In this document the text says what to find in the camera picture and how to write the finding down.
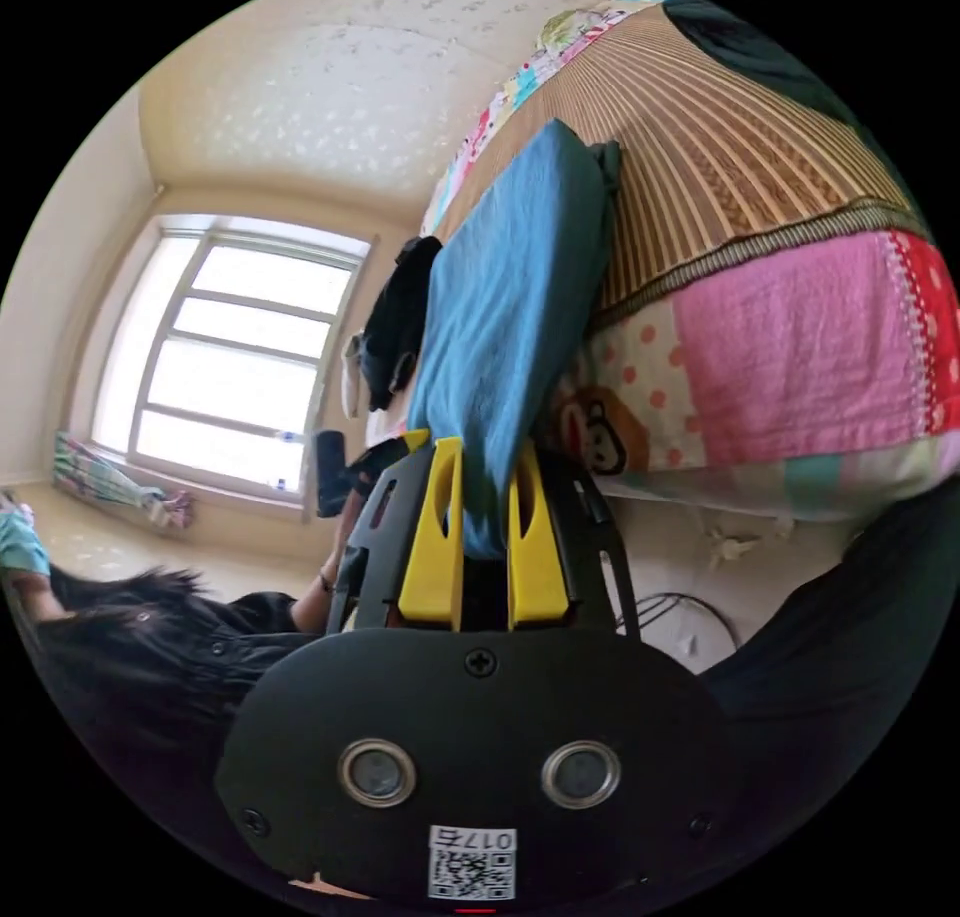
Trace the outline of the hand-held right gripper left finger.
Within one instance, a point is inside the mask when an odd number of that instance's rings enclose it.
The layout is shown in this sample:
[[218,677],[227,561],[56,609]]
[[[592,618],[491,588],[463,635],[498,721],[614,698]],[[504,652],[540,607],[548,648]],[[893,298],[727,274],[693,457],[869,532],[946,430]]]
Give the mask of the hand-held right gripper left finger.
[[459,630],[463,602],[463,446],[442,438],[433,448],[398,610],[412,625]]

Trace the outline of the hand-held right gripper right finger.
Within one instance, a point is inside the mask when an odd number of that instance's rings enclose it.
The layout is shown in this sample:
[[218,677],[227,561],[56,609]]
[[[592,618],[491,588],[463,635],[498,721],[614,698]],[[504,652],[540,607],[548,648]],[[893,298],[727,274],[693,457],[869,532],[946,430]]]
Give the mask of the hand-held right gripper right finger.
[[569,600],[533,443],[517,459],[507,511],[508,628],[561,624]]

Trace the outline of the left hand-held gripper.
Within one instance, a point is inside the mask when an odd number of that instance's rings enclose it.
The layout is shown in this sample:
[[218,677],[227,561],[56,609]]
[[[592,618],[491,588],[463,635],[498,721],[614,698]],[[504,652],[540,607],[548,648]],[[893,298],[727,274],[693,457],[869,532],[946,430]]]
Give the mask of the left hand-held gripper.
[[349,489],[367,499],[381,474],[409,453],[416,453],[430,445],[429,429],[408,430],[403,438],[385,439],[365,450],[346,467]]

